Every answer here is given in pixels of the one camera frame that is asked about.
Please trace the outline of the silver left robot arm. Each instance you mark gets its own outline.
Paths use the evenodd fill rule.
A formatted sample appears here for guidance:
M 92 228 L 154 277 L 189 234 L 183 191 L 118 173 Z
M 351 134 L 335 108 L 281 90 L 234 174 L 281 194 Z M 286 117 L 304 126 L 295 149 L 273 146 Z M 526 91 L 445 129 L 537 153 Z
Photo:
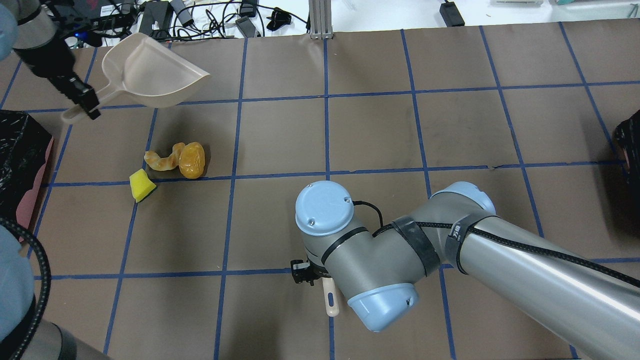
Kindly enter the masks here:
M 1 2 L 1 57 L 11 52 L 91 119 L 99 116 L 96 91 L 75 73 L 74 56 L 38 0 Z M 43 318 L 51 282 L 50 261 L 40 240 L 2 215 L 1 358 L 106 360 L 106 354 Z

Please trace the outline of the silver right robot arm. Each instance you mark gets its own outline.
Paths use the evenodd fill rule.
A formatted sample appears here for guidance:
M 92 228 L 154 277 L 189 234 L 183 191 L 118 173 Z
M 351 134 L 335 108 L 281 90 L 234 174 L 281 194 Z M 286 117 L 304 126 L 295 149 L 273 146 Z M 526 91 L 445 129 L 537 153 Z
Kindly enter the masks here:
M 306 185 L 295 201 L 305 260 L 294 281 L 329 278 L 362 324 L 386 330 L 418 303 L 418 281 L 450 264 L 594 360 L 639 358 L 639 280 L 592 262 L 496 214 L 459 181 L 375 232 L 342 185 Z

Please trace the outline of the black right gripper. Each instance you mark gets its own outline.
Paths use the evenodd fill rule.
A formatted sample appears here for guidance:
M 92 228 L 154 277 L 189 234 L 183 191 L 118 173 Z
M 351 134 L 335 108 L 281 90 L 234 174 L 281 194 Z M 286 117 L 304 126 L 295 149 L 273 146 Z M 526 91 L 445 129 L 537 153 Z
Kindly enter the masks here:
M 313 263 L 311 260 L 293 259 L 290 261 L 291 276 L 295 284 L 308 283 L 311 287 L 323 278 L 330 278 L 326 268 Z

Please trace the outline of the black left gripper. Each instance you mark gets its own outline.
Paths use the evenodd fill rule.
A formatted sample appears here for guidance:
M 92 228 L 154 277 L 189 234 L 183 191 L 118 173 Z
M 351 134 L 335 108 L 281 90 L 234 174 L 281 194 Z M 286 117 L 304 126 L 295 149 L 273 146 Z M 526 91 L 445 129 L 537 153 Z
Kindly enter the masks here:
M 34 75 L 47 79 L 58 92 L 95 120 L 101 115 L 98 94 L 75 72 L 75 63 L 76 58 L 70 50 L 37 50 L 33 53 L 31 70 Z

